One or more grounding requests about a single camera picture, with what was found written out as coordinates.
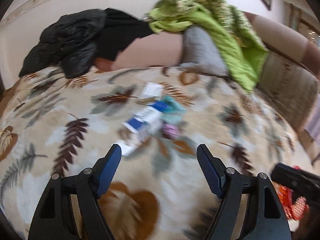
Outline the red plastic mesh basket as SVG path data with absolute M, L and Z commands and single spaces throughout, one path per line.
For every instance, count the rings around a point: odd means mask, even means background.
M 309 209 L 306 198 L 278 183 L 273 182 L 273 185 L 283 206 L 287 220 L 300 221 L 304 213 Z

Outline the pink purple small packet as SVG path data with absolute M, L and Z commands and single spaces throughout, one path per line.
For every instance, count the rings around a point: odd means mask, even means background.
M 180 135 L 180 129 L 172 124 L 163 124 L 162 128 L 163 136 L 168 138 L 168 139 L 176 139 Z

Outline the blue white medicine box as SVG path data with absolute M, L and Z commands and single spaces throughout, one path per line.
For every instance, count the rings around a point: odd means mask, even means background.
M 165 102 L 156 101 L 122 123 L 118 130 L 120 139 L 116 142 L 121 148 L 122 156 L 131 155 L 160 130 L 167 108 Z

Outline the teal tissue packet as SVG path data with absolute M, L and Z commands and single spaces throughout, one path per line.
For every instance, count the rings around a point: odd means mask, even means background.
M 166 108 L 163 112 L 162 120 L 166 124 L 177 126 L 185 115 L 185 108 L 176 101 L 172 96 L 165 95 L 162 98 L 162 102 L 166 104 Z

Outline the white barcode box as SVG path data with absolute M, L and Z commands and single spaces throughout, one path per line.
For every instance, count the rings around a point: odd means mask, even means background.
M 139 95 L 139 99 L 150 99 L 154 98 L 158 100 L 159 98 L 162 97 L 164 90 L 164 86 L 160 85 L 158 83 L 152 83 L 152 82 L 147 82 L 143 89 L 142 92 Z

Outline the leaf patterned bed blanket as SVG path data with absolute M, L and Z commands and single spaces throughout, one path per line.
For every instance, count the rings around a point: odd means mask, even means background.
M 143 109 L 148 82 L 183 107 L 170 120 L 179 133 L 157 131 L 122 157 L 99 204 L 116 239 L 203 239 L 219 205 L 196 159 L 205 144 L 245 175 L 289 163 L 296 133 L 258 92 L 176 67 L 89 73 L 67 79 L 49 67 L 21 78 L 1 103 L 1 211 L 26 239 L 50 177 L 93 166 L 129 133 L 123 123 Z

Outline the striped brown sofa cushion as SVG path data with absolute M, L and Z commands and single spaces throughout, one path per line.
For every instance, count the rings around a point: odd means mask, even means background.
M 319 81 L 299 64 L 272 51 L 263 66 L 258 88 L 291 127 L 300 132 L 317 102 Z

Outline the grey quilted pillow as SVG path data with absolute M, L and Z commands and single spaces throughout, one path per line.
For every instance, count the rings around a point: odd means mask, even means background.
M 180 70 L 215 76 L 228 76 L 228 69 L 210 35 L 200 26 L 184 31 Z

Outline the black puffer jacket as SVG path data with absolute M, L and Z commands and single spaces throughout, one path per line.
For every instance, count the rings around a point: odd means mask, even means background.
M 86 74 L 95 59 L 95 37 L 105 25 L 107 13 L 89 9 L 63 15 L 40 35 L 40 40 L 23 61 L 19 77 L 50 66 L 62 68 L 68 79 Z

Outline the black cloth garment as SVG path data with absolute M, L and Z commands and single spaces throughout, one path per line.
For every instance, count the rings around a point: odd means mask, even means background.
M 135 39 L 153 35 L 148 22 L 123 11 L 107 8 L 105 25 L 96 35 L 97 57 L 114 61 Z

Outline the brown sofa backrest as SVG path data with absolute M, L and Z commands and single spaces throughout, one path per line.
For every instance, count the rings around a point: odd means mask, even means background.
M 245 12 L 264 44 L 277 53 L 301 64 L 319 77 L 319 47 L 295 30 L 260 15 Z

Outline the green patterned quilt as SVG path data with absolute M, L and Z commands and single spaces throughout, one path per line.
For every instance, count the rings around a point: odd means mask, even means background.
M 217 46 L 234 81 L 247 92 L 259 82 L 268 49 L 244 12 L 226 0 L 159 0 L 147 17 L 155 33 L 201 26 Z

